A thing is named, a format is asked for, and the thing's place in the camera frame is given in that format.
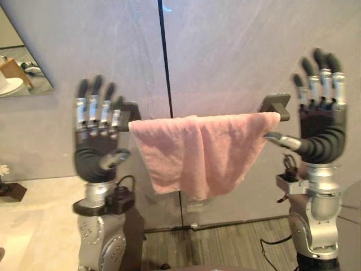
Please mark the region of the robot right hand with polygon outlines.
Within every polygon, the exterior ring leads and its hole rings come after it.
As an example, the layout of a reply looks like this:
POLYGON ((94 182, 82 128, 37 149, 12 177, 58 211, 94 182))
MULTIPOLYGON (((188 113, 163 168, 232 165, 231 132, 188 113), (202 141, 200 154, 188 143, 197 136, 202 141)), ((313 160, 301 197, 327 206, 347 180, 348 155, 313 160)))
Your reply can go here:
POLYGON ((313 57, 318 71, 308 58, 302 58, 307 81, 303 82, 298 74, 293 76, 299 102, 300 137, 269 132, 264 138, 297 153, 305 163, 330 164, 345 148, 345 75, 335 54, 315 48, 313 57))

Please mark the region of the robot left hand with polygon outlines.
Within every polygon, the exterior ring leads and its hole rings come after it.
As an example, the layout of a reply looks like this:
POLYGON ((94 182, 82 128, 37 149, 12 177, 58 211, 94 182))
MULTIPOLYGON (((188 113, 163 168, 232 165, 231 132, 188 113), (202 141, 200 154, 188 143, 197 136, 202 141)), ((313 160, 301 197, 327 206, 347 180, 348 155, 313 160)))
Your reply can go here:
POLYGON ((113 181, 130 152, 118 146, 121 106, 114 83, 103 89, 103 76, 81 80, 74 99, 74 167, 88 183, 113 181))

